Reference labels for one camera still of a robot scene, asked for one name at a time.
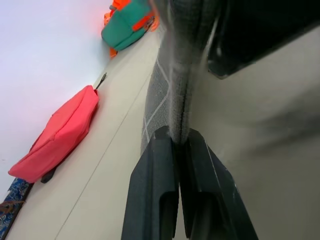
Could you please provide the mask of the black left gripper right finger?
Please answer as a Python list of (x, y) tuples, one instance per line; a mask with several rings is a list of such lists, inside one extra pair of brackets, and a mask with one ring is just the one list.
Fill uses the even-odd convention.
[(231, 173), (196, 130), (178, 159), (189, 240), (259, 240)]

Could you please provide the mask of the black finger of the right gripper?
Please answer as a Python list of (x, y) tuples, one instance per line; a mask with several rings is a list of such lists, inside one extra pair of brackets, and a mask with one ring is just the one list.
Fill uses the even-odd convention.
[(208, 70), (224, 79), (320, 25), (320, 0), (220, 0)]

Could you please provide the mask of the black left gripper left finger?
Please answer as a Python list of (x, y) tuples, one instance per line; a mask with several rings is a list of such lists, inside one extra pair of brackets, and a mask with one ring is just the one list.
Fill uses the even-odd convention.
[(172, 240), (179, 205), (179, 181), (169, 128), (157, 129), (133, 169), (121, 240)]

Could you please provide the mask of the grey plaid pouch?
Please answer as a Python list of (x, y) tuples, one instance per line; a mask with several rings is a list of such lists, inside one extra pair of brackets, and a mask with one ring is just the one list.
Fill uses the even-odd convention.
[(164, 32), (147, 90), (141, 152), (163, 126), (175, 144), (186, 142), (194, 88), (207, 66), (222, 1), (150, 0)]

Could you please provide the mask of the coral red fabric pouch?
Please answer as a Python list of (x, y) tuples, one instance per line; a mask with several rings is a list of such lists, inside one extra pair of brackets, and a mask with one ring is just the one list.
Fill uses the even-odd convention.
[(96, 87), (85, 86), (51, 115), (28, 154), (10, 168), (10, 176), (28, 183), (52, 179), (57, 167), (88, 134), (99, 107), (98, 88), (107, 75), (103, 74)]

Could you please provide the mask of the green pouch with orange trim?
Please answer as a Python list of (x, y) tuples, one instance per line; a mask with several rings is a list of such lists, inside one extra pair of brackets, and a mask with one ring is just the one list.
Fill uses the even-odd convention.
[(150, 0), (113, 0), (109, 12), (104, 14), (101, 31), (110, 58), (137, 42), (146, 32), (155, 31), (159, 23)]

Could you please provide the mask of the blue patterned fabric pouch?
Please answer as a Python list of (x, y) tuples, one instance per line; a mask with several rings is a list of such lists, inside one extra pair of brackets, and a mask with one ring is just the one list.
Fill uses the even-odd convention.
[(0, 203), (0, 240), (6, 239), (33, 185), (21, 178), (15, 178), (12, 182), (8, 195)]

